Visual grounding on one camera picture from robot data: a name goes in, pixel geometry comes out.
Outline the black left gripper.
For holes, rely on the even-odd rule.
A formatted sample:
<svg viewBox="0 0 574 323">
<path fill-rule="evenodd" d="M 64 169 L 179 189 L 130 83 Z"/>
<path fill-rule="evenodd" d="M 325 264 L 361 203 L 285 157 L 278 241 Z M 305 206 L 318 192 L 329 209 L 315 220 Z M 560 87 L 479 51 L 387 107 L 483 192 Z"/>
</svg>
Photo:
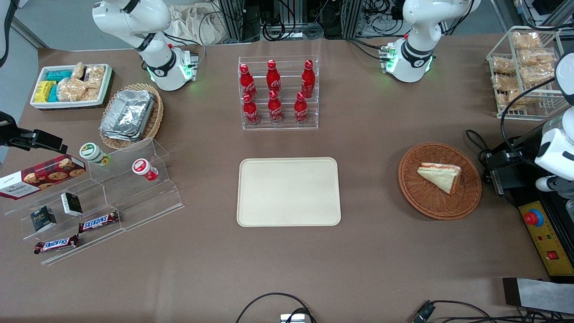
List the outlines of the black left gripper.
<svg viewBox="0 0 574 323">
<path fill-rule="evenodd" d="M 509 138 L 515 150 L 499 151 L 498 153 L 486 153 L 483 160 L 484 168 L 497 168 L 492 170 L 492 182 L 498 196 L 504 196 L 504 192 L 511 188 L 527 186 L 525 178 L 538 178 L 539 167 L 534 164 L 539 153 L 539 136 L 513 136 Z"/>
</svg>

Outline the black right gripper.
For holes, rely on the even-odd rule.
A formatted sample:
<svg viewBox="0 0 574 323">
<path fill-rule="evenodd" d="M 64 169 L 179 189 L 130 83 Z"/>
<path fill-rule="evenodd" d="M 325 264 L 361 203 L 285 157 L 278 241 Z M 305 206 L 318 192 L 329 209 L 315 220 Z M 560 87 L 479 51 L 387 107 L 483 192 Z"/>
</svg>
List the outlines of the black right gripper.
<svg viewBox="0 0 574 323">
<path fill-rule="evenodd" d="M 20 149 L 43 148 L 62 155 L 68 150 L 62 138 L 45 131 L 34 130 L 33 133 L 20 133 L 15 119 L 5 112 L 0 112 L 0 145 Z"/>
</svg>

